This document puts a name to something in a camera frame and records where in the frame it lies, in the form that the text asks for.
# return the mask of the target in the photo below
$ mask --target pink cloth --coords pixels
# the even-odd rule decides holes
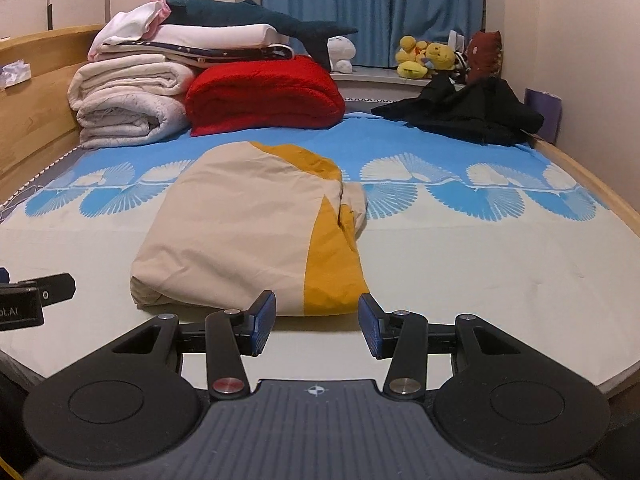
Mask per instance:
[[[171,14],[171,9],[167,4],[166,0],[149,0],[150,2],[160,2],[162,7],[158,14],[156,14],[155,18],[151,23],[149,23],[149,29],[142,35],[143,40],[149,40],[156,34],[156,30],[158,30],[159,25],[164,22]]]

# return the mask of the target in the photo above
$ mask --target white stuffed toy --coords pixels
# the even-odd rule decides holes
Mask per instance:
[[[353,72],[350,60],[356,55],[356,46],[351,43],[351,40],[344,36],[334,36],[329,38],[326,46],[329,49],[331,72],[341,72],[343,74]]]

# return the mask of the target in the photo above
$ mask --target yellow cable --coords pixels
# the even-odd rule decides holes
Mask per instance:
[[[24,480],[21,476],[20,473],[18,473],[13,467],[11,467],[10,465],[8,465],[7,462],[5,462],[4,460],[2,460],[2,457],[0,456],[0,467],[2,469],[4,469],[7,474],[13,478],[14,480]]]

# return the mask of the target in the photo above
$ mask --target black circular pad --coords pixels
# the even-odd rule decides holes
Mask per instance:
[[[495,355],[436,394],[443,436],[470,457],[530,472],[583,459],[604,436],[609,405],[589,381],[551,360]]]
[[[564,399],[546,384],[513,381],[491,392],[491,407],[516,424],[546,424],[564,410]]]
[[[97,381],[76,390],[69,409],[85,422],[114,424],[135,415],[144,403],[145,394],[135,384]]]
[[[143,462],[177,445],[202,404],[164,364],[134,354],[79,361],[34,388],[25,428],[40,451],[91,468]]]

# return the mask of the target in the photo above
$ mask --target yellow stuffed toy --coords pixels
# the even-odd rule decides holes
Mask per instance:
[[[424,51],[425,66],[436,72],[440,70],[454,70],[456,67],[456,53],[449,45],[430,43]]]
[[[416,41],[413,36],[403,36],[400,39],[400,50],[396,52],[398,75],[405,79],[422,79],[428,76],[425,67],[427,41]]]
[[[429,69],[416,61],[403,61],[398,65],[398,75],[405,79],[422,79]]]
[[[396,52],[396,61],[398,63],[415,61],[423,64],[420,60],[416,59],[416,57],[422,59],[422,56],[419,56],[419,54],[427,48],[428,44],[426,41],[416,41],[413,36],[403,36],[400,39],[400,50]]]

